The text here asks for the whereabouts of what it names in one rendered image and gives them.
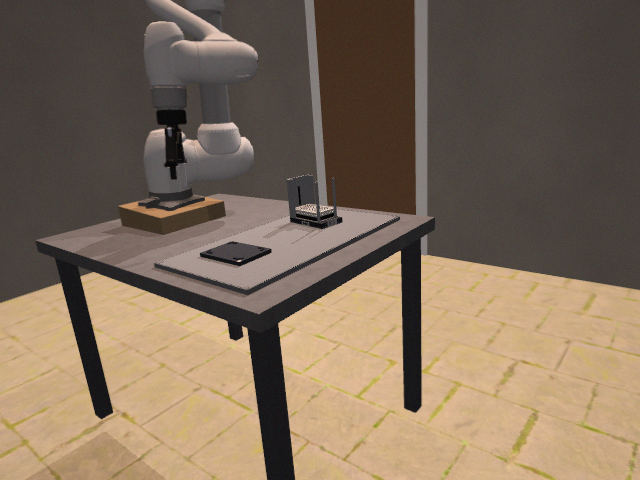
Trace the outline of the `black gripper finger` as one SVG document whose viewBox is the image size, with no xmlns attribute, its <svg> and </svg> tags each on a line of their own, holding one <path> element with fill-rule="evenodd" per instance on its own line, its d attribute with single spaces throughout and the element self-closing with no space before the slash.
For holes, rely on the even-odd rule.
<svg viewBox="0 0 640 480">
<path fill-rule="evenodd" d="M 164 131 L 165 131 L 165 147 L 166 147 L 166 163 L 164 163 L 164 166 L 167 167 L 168 169 L 170 193 L 181 192 L 179 167 L 178 167 L 178 146 L 180 146 L 181 133 L 177 132 L 177 141 L 176 141 L 175 128 L 165 128 Z M 176 160 L 176 154 L 177 154 L 177 160 Z"/>
<path fill-rule="evenodd" d="M 181 138 L 182 138 L 182 133 L 181 133 Z M 187 186 L 186 171 L 185 171 L 185 163 L 187 163 L 187 159 L 183 157 L 184 151 L 183 151 L 183 144 L 182 144 L 181 138 L 180 138 L 180 146 L 178 147 L 178 167 L 179 167 L 179 175 L 180 175 L 180 185 Z"/>
</svg>

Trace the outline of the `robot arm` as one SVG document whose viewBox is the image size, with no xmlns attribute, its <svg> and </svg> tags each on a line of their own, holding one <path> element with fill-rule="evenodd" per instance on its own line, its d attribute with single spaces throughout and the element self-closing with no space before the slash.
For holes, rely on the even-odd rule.
<svg viewBox="0 0 640 480">
<path fill-rule="evenodd" d="M 174 211 L 205 201 L 192 193 L 191 183 L 232 179 L 248 172 L 254 162 L 252 145 L 230 122 L 227 85 L 256 76 L 257 52 L 221 33 L 226 0 L 184 1 L 189 11 L 171 0 L 145 0 L 165 21 L 146 29 L 145 69 L 153 107 L 158 110 L 187 108 L 186 84 L 199 83 L 203 124 L 197 140 L 188 140 L 182 133 L 187 186 L 181 186 L 181 192 L 170 193 L 164 129 L 150 132 L 144 151 L 149 198 L 138 202 L 146 209 Z M 184 40 L 181 30 L 195 42 Z"/>
</svg>

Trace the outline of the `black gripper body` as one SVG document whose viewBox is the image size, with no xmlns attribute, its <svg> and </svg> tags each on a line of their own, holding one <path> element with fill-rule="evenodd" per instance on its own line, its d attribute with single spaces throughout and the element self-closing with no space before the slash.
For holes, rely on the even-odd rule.
<svg viewBox="0 0 640 480">
<path fill-rule="evenodd" d="M 179 128 L 177 124 L 186 124 L 186 111 L 185 110 L 157 110 L 157 123 L 159 125 L 167 124 L 167 128 L 175 128 L 176 141 L 177 131 Z M 177 123 L 177 124 L 176 124 Z"/>
</svg>

